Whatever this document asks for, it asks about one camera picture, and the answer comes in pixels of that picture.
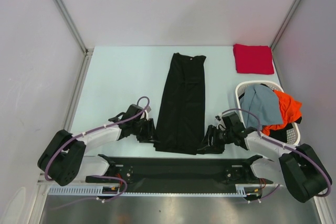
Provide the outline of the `black t shirt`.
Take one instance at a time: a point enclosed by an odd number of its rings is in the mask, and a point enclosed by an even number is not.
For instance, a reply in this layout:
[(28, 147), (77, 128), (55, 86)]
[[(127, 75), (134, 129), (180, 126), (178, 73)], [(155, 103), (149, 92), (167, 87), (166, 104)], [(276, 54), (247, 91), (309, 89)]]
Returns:
[(205, 60), (174, 53), (156, 125), (156, 151), (197, 153), (205, 135)]

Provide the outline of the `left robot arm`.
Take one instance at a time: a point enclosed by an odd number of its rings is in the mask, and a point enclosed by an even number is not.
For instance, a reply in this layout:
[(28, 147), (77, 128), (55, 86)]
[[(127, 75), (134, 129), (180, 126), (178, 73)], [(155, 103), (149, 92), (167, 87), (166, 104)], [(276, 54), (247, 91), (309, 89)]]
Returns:
[(148, 110), (136, 104), (108, 119), (107, 124), (76, 137), (66, 130), (58, 131), (37, 166), (48, 181), (60, 186), (70, 184), (77, 177), (85, 177), (88, 183), (110, 183), (120, 177), (116, 163), (104, 154), (86, 157), (85, 153), (131, 135), (140, 143), (156, 143), (158, 139)]

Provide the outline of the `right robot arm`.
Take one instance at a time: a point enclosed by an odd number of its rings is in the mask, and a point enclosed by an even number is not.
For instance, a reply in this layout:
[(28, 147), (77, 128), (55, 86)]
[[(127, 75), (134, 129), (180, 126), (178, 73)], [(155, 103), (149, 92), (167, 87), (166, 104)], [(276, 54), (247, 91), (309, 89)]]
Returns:
[(258, 126), (245, 127), (238, 111), (229, 109), (217, 116), (218, 125), (208, 127), (199, 154), (221, 154), (227, 144), (234, 144), (256, 154), (242, 169), (245, 181), (268, 179), (285, 186), (299, 202), (331, 193), (332, 179), (310, 145), (287, 144), (266, 136)]

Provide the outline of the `grey blue t shirt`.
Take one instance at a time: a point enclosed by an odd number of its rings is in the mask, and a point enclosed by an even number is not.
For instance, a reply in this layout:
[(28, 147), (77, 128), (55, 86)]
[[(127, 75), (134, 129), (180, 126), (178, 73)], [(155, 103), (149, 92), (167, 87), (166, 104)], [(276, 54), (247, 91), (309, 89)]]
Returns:
[(244, 95), (239, 99), (240, 107), (249, 111), (260, 120), (247, 112), (242, 112), (245, 127), (254, 127), (262, 130), (263, 126), (283, 124), (279, 108), (279, 98), (273, 90), (264, 84), (253, 84), (245, 89)]

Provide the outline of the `black garment in basket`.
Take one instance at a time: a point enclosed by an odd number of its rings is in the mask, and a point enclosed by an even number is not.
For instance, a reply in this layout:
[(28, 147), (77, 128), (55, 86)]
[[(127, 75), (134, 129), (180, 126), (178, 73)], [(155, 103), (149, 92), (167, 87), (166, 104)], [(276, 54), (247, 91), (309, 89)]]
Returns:
[(272, 131), (269, 136), (281, 142), (286, 143), (287, 142), (286, 130), (290, 129), (291, 127), (292, 127), (292, 124), (288, 124), (283, 130)]

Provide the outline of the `white laundry basket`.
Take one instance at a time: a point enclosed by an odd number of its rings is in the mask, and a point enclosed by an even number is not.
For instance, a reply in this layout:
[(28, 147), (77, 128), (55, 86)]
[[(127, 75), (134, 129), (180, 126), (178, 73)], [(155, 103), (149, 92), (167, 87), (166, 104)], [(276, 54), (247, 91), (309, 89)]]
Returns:
[[(245, 90), (247, 87), (252, 86), (254, 84), (265, 84), (272, 90), (278, 90), (283, 92), (283, 88), (272, 81), (267, 80), (252, 80), (252, 81), (245, 81), (238, 84), (235, 88), (235, 99), (236, 99), (236, 105), (240, 109), (240, 101), (239, 97), (245, 93)], [(298, 124), (293, 122), (292, 127), (290, 129), (286, 130), (286, 137), (287, 137), (287, 143), (292, 145), (298, 145), (300, 143), (301, 135), (299, 132)]]

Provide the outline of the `orange t shirt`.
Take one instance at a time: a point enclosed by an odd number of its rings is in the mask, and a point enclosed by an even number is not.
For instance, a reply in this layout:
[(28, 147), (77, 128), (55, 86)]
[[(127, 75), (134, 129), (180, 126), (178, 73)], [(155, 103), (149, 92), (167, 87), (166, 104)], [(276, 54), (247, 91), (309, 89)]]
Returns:
[(267, 136), (269, 136), (272, 131), (283, 130), (288, 124), (291, 123), (300, 124), (302, 121), (302, 113), (300, 111), (302, 103), (296, 101), (292, 96), (284, 92), (274, 90), (274, 93), (279, 99), (279, 108), (282, 123), (264, 126), (262, 132)]

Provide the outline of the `folded red t shirt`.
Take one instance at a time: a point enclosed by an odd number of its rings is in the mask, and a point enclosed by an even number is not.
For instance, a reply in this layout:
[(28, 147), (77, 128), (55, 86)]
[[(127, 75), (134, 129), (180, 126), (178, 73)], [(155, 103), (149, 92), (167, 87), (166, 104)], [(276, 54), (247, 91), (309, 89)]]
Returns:
[(272, 51), (268, 46), (233, 45), (236, 71), (242, 74), (274, 74)]

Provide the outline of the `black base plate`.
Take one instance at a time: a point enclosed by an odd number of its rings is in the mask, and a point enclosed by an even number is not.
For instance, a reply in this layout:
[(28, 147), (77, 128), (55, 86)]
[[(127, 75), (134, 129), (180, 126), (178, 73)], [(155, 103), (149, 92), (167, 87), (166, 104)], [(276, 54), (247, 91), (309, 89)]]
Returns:
[(237, 184), (272, 183), (252, 173), (250, 165), (256, 156), (248, 159), (108, 158), (115, 162), (120, 178), (132, 193), (228, 193)]

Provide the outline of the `aluminium frame rail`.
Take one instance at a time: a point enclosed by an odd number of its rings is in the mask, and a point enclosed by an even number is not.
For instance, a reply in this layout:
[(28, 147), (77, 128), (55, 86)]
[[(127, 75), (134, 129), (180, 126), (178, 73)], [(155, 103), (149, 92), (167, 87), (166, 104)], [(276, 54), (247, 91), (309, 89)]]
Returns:
[(44, 172), (39, 173), (39, 177), (38, 177), (38, 180), (37, 180), (38, 185), (52, 185), (53, 183), (54, 183), (53, 180), (46, 180), (45, 179), (45, 173)]

